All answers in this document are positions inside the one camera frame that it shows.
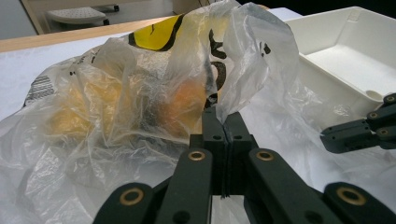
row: plastic bag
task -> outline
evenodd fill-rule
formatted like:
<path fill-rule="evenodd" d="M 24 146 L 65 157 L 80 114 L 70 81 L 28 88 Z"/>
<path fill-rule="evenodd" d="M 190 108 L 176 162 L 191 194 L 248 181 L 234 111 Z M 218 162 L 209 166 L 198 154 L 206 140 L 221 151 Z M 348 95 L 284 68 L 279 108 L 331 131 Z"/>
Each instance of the plastic bag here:
<path fill-rule="evenodd" d="M 0 123 L 1 222 L 87 223 L 118 186 L 157 185 L 203 109 L 225 120 L 289 72 L 277 65 L 285 52 L 297 55 L 286 24 L 224 1 L 53 65 Z"/>
<path fill-rule="evenodd" d="M 322 112 L 355 115 L 297 75 L 290 28 L 235 1 L 57 63 L 35 81 L 26 107 L 0 122 L 0 222 L 92 222 L 118 186 L 155 186 L 170 176 L 188 136 L 201 131 L 203 108 L 213 105 L 220 120 L 241 110 L 259 146 L 279 152 L 308 185 L 352 182 L 395 210 L 394 153 L 325 151 Z M 248 223 L 241 197 L 215 197 L 213 211 L 213 223 Z"/>

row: food item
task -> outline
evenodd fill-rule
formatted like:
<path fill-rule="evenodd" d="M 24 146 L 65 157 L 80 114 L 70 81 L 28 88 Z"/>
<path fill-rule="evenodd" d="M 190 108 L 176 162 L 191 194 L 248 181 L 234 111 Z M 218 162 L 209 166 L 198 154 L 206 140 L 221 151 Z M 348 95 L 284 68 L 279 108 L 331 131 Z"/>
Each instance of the food item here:
<path fill-rule="evenodd" d="M 201 133 L 199 121 L 206 100 L 203 84 L 188 79 L 176 88 L 170 99 L 159 105 L 159 125 L 177 138 Z"/>
<path fill-rule="evenodd" d="M 109 137 L 113 119 L 120 98 L 121 84 L 106 74 L 91 76 L 77 82 L 66 81 L 68 85 L 58 91 L 59 110 L 49 119 L 50 134 L 64 134 L 81 140 L 92 129 L 102 129 Z"/>

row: black plastic bracket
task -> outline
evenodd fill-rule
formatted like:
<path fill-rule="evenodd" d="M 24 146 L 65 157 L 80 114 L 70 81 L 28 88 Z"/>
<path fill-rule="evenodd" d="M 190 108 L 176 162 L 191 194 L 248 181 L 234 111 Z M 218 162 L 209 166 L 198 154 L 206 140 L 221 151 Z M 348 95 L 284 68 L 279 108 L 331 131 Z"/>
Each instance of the black plastic bracket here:
<path fill-rule="evenodd" d="M 384 97 L 384 104 L 366 119 L 329 127 L 320 135 L 326 149 L 344 153 L 367 147 L 396 148 L 396 93 Z"/>
<path fill-rule="evenodd" d="M 138 183 L 116 189 L 93 223 L 207 224 L 212 195 L 244 195 L 253 224 L 396 223 L 396 216 L 384 204 L 356 186 L 331 184 L 324 194 L 309 188 L 279 154 L 258 148 L 239 113 L 221 125 L 216 108 L 208 108 L 202 123 L 203 134 L 191 135 L 190 148 L 181 154 L 172 177 L 154 189 Z M 362 138 L 386 142 L 386 137 L 366 127 L 367 121 L 357 120 L 329 130 L 336 131 L 331 133 L 336 138 L 344 137 L 342 143 L 334 141 L 340 144 L 334 150 L 355 147 Z"/>

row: table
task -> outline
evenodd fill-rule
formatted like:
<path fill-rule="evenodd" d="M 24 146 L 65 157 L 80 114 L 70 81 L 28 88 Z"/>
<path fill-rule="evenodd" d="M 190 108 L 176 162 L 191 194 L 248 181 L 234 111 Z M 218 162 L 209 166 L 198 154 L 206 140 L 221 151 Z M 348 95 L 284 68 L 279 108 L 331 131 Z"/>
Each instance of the table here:
<path fill-rule="evenodd" d="M 301 17 L 301 15 L 286 8 L 275 8 L 270 9 L 270 11 L 283 21 Z M 0 82 L 0 103 L 2 105 L 0 107 L 0 120 L 21 108 L 24 98 L 30 89 L 30 84 L 44 71 L 44 69 L 68 58 L 81 55 L 85 51 L 105 43 L 110 37 L 127 35 L 133 30 L 164 19 L 166 18 L 134 21 L 59 34 L 0 40 L 0 67 L 2 68 L 0 73 L 2 80 Z M 317 180 L 317 184 L 315 185 L 317 189 L 321 189 L 322 186 L 329 182 L 346 181 L 343 179 L 344 177 L 342 175 L 346 172 L 355 172 L 353 171 L 353 167 L 356 167 L 358 162 L 351 155 L 333 155 L 324 149 L 322 150 L 322 148 L 317 148 L 317 146 L 312 144 L 304 145 L 301 144 L 301 142 L 299 142 L 300 145 L 288 145 L 290 139 L 298 138 L 302 135 L 302 133 L 294 132 L 294 130 L 296 130 L 295 128 L 298 128 L 296 124 L 292 124 L 288 127 L 281 127 L 283 133 L 277 133 L 276 130 L 269 130 L 267 125 L 265 125 L 272 122 L 268 117 L 263 117 L 255 113 L 253 109 L 244 110 L 242 114 L 245 117 L 257 118 L 251 121 L 246 120 L 246 122 L 249 131 L 257 136 L 258 140 L 260 136 L 266 136 L 266 139 L 271 139 L 271 141 L 266 141 L 264 144 L 259 144 L 260 147 L 268 147 L 277 150 L 290 166 L 299 175 L 304 177 L 304 180 L 311 183 L 313 179 Z M 368 153 L 374 154 L 374 151 L 370 149 Z M 394 154 L 391 153 L 388 154 L 389 162 L 392 162 L 391 160 L 396 158 L 393 155 Z M 380 160 L 382 158 L 369 155 L 367 158 L 361 156 L 361 158 L 358 159 L 369 164 L 372 160 Z M 350 168 L 347 170 L 345 170 L 345 168 L 340 168 L 342 164 L 337 164 L 334 161 L 342 161 L 344 164 L 350 165 Z M 364 177 L 364 174 L 357 176 L 356 178 L 358 180 L 354 181 L 359 182 L 360 177 Z M 388 174 L 382 175 L 381 178 L 390 177 L 392 174 L 392 172 L 388 172 Z M 381 196 L 381 199 L 387 201 L 388 205 L 391 205 L 391 209 L 395 209 L 394 202 L 392 201 L 394 196 L 387 195 L 386 192 L 378 192 L 376 190 L 381 190 L 380 186 L 370 181 L 367 181 L 367 183 L 364 181 L 367 180 L 362 178 L 360 184 L 364 185 L 366 190 L 369 189 L 374 191 L 376 193 L 374 196 L 377 198 Z M 240 199 L 228 200 L 233 203 Z"/>

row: background wall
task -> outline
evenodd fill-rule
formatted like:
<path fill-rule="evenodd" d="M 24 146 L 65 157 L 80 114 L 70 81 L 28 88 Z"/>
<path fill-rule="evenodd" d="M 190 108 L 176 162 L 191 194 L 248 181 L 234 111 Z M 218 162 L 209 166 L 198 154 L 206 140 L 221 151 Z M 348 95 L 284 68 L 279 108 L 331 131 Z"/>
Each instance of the background wall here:
<path fill-rule="evenodd" d="M 240 4 L 254 2 L 269 8 L 286 7 L 301 15 L 310 15 L 344 7 L 363 7 L 374 12 L 396 18 L 395 0 L 237 0 Z"/>
<path fill-rule="evenodd" d="M 0 0 L 0 39 L 36 35 L 20 0 Z"/>

